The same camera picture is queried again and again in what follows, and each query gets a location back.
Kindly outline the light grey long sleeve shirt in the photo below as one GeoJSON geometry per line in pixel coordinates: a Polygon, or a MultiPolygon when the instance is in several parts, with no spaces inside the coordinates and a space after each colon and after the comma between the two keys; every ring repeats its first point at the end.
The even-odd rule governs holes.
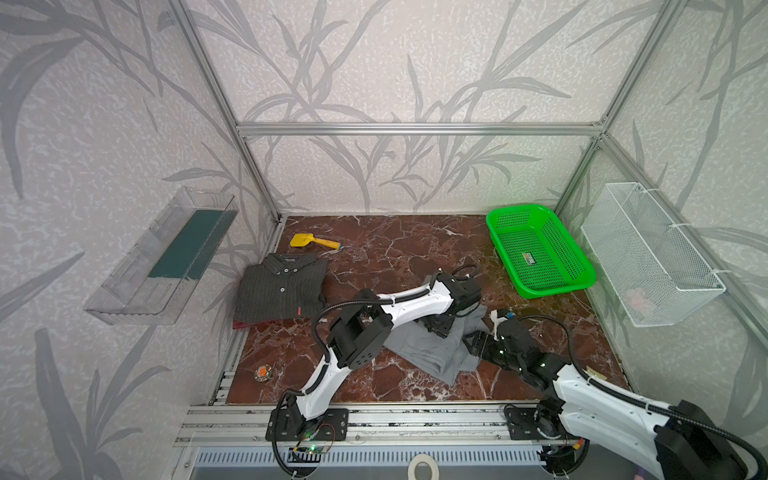
{"type": "Polygon", "coordinates": [[[465,317],[455,319],[445,338],[429,332],[416,321],[394,328],[384,346],[436,379],[453,385],[460,372],[474,372],[480,359],[469,353],[462,339],[475,331],[488,332],[487,313],[479,305],[465,317]]]}

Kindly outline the green plastic basket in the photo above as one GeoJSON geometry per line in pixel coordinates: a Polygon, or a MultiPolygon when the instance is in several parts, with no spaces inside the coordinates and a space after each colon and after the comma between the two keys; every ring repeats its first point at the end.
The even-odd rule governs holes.
{"type": "Polygon", "coordinates": [[[566,294],[594,285],[587,256],[549,208],[538,204],[498,208],[486,215],[493,246],[518,294],[525,299],[566,294]],[[529,265],[522,254],[536,260],[529,265]]]}

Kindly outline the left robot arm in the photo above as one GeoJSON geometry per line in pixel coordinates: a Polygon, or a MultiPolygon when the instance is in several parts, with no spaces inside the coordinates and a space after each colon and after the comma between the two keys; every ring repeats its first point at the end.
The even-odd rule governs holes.
{"type": "Polygon", "coordinates": [[[314,437],[324,423],[335,430],[328,434],[330,439],[345,439],[342,422],[348,411],[332,409],[330,403],[347,377],[378,356],[393,330],[423,318],[453,319],[480,300],[481,287],[472,275],[440,270],[416,288],[389,294],[364,289],[353,299],[326,308],[325,313],[338,310],[340,314],[326,340],[318,333],[319,320],[312,321],[311,334],[322,350],[321,360],[300,390],[283,393],[270,414],[266,439],[302,442],[314,437]]]}

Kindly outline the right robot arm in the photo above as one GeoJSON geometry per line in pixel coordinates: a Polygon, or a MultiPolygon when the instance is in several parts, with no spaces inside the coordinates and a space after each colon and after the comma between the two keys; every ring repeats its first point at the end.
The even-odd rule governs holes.
{"type": "Polygon", "coordinates": [[[603,446],[659,479],[764,479],[767,461],[742,438],[715,426],[693,403],[649,400],[588,374],[569,356],[546,352],[524,321],[463,339],[470,354],[516,372],[539,390],[536,427],[603,446]]]}

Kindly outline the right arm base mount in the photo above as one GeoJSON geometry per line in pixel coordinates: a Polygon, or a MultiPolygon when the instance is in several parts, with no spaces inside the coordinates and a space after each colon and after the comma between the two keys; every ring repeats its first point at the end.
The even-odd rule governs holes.
{"type": "Polygon", "coordinates": [[[553,411],[507,404],[503,415],[512,440],[544,441],[538,457],[541,467],[554,479],[569,479],[586,460],[590,442],[568,433],[553,411]]]}

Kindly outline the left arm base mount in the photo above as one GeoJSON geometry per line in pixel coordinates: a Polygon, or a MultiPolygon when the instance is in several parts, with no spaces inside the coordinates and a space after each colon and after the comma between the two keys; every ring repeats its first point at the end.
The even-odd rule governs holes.
{"type": "Polygon", "coordinates": [[[266,440],[288,445],[283,453],[288,465],[317,464],[333,443],[346,439],[349,415],[348,409],[332,408],[317,419],[304,421],[300,414],[291,414],[288,408],[275,409],[270,414],[266,440]]]}

